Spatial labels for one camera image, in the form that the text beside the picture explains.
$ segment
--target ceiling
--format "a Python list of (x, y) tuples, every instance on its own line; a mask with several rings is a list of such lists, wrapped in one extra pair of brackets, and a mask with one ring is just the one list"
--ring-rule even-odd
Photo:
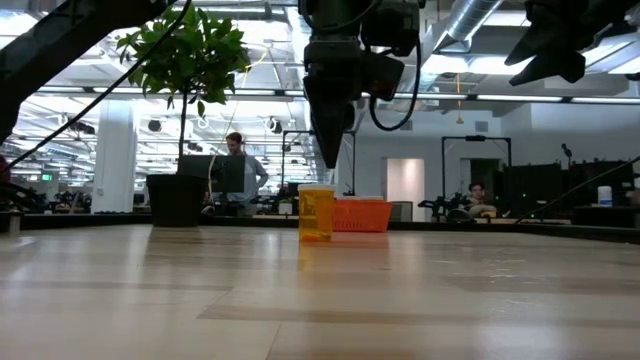
[[(50, 7), (47, 4), (52, 1), (24, 2), (31, 4), (30, 8), (24, 8), (25, 5), (20, 3), (19, 6), (0, 9), (0, 47), (33, 26), (37, 19), (50, 10), (46, 6)], [(271, 0), (268, 3), (194, 0), (194, 3), (235, 19), (234, 24), (245, 32), (244, 40), (250, 50), (253, 66), (251, 71), (237, 79), (238, 89), (302, 89), (302, 59), (310, 30), (298, 15), (295, 7), (297, 0)], [(434, 52), (433, 48), (428, 47), (433, 47), (432, 43), (436, 41), (434, 39), (439, 36), (438, 29), (447, 23), (452, 3), (452, 0), (428, 1), (427, 8), (422, 12), (425, 33), (423, 48), (430, 50), (427, 52), (430, 56), (425, 57), (424, 65), (420, 64), (423, 77), (421, 91), (615, 96), (628, 89), (628, 81), (623, 75), (609, 72), (620, 73), (625, 69), (634, 72), (634, 66), (640, 70), (640, 63), (636, 64), (639, 62), (636, 58), (640, 54), (640, 42), (636, 41), (637, 34), (630, 34), (624, 39), (603, 42), (600, 47), (588, 52), (588, 72), (591, 74), (577, 84), (569, 85), (559, 79), (547, 79), (513, 88), (508, 84), (509, 74), (517, 73), (518, 70), (505, 68), (501, 61), (528, 26), (523, 1), (503, 2), (473, 36), (467, 53), (448, 52), (446, 49)], [(53, 91), (35, 94), (25, 101), (14, 135), (3, 146), (3, 153), (9, 154), (9, 157), (19, 155), (86, 106), (92, 100), (92, 95), (85, 93), (87, 90), (100, 92), (101, 88), (109, 86), (121, 76), (130, 64), (120, 64), (115, 42), (117, 36), (127, 31), (130, 30), (110, 34), (51, 80), (47, 86)], [(417, 64), (414, 57), (403, 60), (407, 67), (401, 90), (409, 91)], [(144, 99), (141, 96), (121, 95), (119, 98), (134, 102), (140, 114), (140, 144), (137, 153), (137, 176), (141, 179), (137, 186), (140, 188), (142, 179), (148, 173), (175, 171), (178, 154), (175, 128), (179, 114), (178, 110), (167, 110), (161, 97)], [(406, 107), (406, 104), (407, 101), (400, 100), (381, 106)], [(494, 111), (494, 116), (499, 116), (500, 109), (504, 112), (506, 109), (513, 109), (513, 106), (472, 102), (465, 104), (465, 109), (490, 109)], [(430, 101), (423, 103), (419, 110), (446, 114), (457, 108), (457, 101)], [(284, 130), (309, 129), (308, 107), (303, 99), (237, 97), (232, 98), (226, 106), (209, 105), (206, 120), (197, 116), (195, 108), (190, 107), (188, 114), (191, 124), (188, 138), (201, 145), (203, 153), (224, 154), (226, 148), (221, 146), (221, 141), (225, 134), (230, 131), (244, 134), (247, 152), (264, 162), (271, 175), (269, 185), (274, 189), (281, 180), (282, 135), (272, 133), (269, 126), (273, 121), (278, 121)], [(94, 110), (82, 122), (99, 132), (99, 120), (99, 111)], [(152, 120), (167, 124), (163, 126), (165, 130), (150, 131), (148, 124)], [(287, 142), (291, 141), (293, 135), (287, 138)], [(285, 180), (324, 181), (328, 172), (321, 165), (313, 139), (304, 134), (292, 145), (285, 160)], [(95, 148), (95, 135), (69, 132), (54, 140), (34, 159), (23, 164), (23, 168), (16, 173), (23, 170), (24, 176), (31, 176), (31, 173), (35, 174), (43, 168), (56, 168), (66, 173), (62, 176), (64, 182), (85, 184), (92, 179)], [(57, 166), (49, 165), (51, 160)]]

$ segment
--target metal frame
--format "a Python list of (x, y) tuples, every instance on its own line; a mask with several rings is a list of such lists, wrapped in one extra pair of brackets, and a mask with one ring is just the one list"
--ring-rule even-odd
[[(351, 135), (353, 138), (353, 149), (352, 149), (352, 157), (353, 157), (353, 169), (351, 171), (351, 183), (352, 183), (352, 191), (355, 193), (356, 191), (356, 132), (355, 131), (345, 131), (345, 134)], [(280, 171), (280, 187), (284, 187), (284, 162), (285, 162), (285, 152), (284, 148), (287, 146), (287, 135), (289, 134), (309, 134), (314, 135), (315, 132), (311, 130), (285, 130), (282, 132), (282, 169)]]
[[(445, 144), (447, 140), (464, 140), (466, 142), (486, 142), (487, 140), (499, 140), (507, 143), (507, 156), (508, 156), (508, 166), (511, 168), (512, 166), (512, 156), (511, 156), (511, 138), (510, 137), (485, 137), (485, 136), (443, 136), (441, 139), (441, 161), (442, 161), (442, 196), (447, 197), (447, 175), (446, 175), (446, 154), (445, 154)], [(510, 189), (510, 181), (508, 177), (505, 177), (505, 192), (506, 192), (506, 201), (507, 203), (511, 200), (511, 189)]]

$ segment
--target wooden table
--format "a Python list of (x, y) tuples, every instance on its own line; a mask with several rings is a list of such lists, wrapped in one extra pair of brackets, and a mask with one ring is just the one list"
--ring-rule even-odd
[(0, 359), (640, 359), (640, 248), (149, 226), (0, 238)]

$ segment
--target computer monitor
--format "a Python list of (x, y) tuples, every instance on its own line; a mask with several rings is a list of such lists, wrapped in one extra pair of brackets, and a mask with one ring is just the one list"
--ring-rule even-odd
[[(211, 155), (185, 155), (182, 174), (209, 178)], [(244, 192), (244, 156), (216, 156), (211, 168), (211, 190), (214, 193)]]

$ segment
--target man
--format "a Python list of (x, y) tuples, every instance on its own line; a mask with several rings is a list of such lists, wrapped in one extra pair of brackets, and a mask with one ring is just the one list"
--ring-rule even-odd
[(269, 175), (255, 157), (249, 156), (242, 151), (242, 135), (240, 135), (240, 133), (231, 133), (226, 139), (229, 155), (245, 157), (244, 192), (229, 193), (227, 194), (227, 198), (229, 201), (235, 201), (240, 204), (238, 216), (247, 217), (255, 215), (256, 206), (251, 204), (251, 200), (258, 195), (258, 190), (267, 183)]
[(480, 217), (483, 213), (495, 213), (498, 211), (494, 206), (485, 204), (484, 185), (482, 183), (477, 182), (469, 185), (469, 192), (471, 193), (471, 204), (468, 206), (468, 210), (473, 217)]

